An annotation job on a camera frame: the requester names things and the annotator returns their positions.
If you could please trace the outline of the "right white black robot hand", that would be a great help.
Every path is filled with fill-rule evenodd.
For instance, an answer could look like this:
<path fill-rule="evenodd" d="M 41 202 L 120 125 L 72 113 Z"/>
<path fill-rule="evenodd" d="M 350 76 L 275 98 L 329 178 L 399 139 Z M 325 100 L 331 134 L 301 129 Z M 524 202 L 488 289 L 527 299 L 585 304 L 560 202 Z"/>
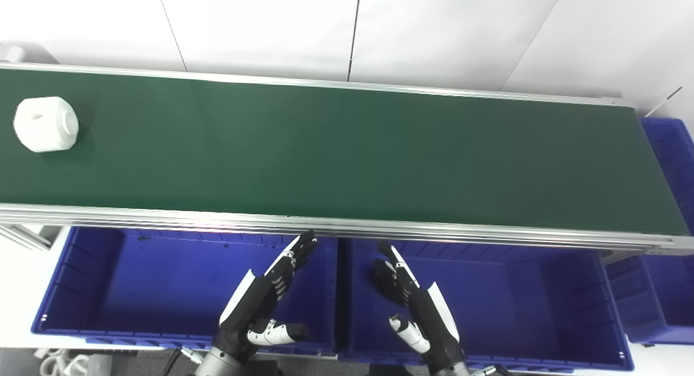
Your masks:
<path fill-rule="evenodd" d="M 384 258 L 372 260 L 369 279 L 380 295 L 407 308 L 411 316 L 391 316 L 392 330 L 435 372 L 462 362 L 458 327 L 437 283 L 422 287 L 394 245 L 380 240 L 377 247 Z"/>

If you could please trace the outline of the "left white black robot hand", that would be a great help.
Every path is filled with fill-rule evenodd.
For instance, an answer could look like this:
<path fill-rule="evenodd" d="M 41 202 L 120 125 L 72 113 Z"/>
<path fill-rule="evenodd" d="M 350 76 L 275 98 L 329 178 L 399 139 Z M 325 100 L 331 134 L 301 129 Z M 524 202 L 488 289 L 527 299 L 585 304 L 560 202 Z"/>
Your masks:
<path fill-rule="evenodd" d="M 280 252 L 263 275 L 255 276 L 248 270 L 219 317 L 213 347 L 232 355 L 307 338 L 309 329 L 305 324 L 281 322 L 272 314 L 288 294 L 295 273 L 308 262 L 317 245 L 313 230 L 303 232 Z"/>

